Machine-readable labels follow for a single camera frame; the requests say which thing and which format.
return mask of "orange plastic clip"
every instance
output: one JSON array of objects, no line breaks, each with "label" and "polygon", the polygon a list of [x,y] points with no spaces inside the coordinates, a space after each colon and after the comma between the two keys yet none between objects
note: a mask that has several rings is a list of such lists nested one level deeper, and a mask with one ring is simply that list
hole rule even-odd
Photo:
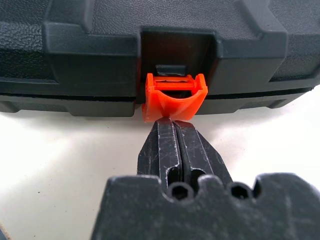
[{"label": "orange plastic clip", "polygon": [[[187,98],[175,98],[162,91],[189,91]],[[205,77],[198,74],[195,79],[191,75],[153,76],[148,73],[145,83],[145,104],[142,105],[143,119],[153,122],[162,117],[172,120],[190,120],[198,111],[208,94]]]}]

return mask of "white surface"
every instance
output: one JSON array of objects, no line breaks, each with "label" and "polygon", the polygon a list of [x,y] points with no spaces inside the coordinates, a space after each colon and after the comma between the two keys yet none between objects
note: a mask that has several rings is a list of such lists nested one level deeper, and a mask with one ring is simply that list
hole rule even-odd
[{"label": "white surface", "polygon": [[[320,189],[320,88],[279,109],[196,116],[232,178],[293,172]],[[0,114],[0,222],[13,240],[88,240],[107,178],[134,175],[151,124],[68,113]]]}]

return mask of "white table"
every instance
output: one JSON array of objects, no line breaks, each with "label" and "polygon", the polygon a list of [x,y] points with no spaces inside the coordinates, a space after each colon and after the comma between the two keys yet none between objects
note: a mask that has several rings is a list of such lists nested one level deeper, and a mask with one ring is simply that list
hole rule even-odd
[{"label": "white table", "polygon": [[[320,189],[320,87],[279,109],[191,121],[235,181],[292,172]],[[152,124],[68,113],[0,113],[0,222],[13,240],[88,240],[107,179],[134,175]]]}]

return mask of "orange latch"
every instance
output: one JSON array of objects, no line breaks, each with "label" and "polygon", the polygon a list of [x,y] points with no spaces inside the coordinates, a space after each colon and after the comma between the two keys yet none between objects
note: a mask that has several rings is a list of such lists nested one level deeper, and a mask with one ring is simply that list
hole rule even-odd
[{"label": "orange latch", "polygon": [[[189,92],[187,98],[176,98],[167,94]],[[148,73],[145,83],[145,104],[142,105],[143,119],[153,122],[162,117],[172,120],[190,120],[198,111],[208,94],[205,76],[195,79],[187,76],[153,76]]]}]

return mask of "black plastic case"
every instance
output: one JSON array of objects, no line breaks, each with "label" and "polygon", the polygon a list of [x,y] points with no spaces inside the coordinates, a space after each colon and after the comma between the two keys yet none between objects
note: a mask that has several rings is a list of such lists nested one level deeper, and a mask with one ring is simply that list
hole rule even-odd
[{"label": "black plastic case", "polygon": [[1,0],[0,111],[132,116],[147,73],[203,73],[199,114],[320,83],[319,0]]}]

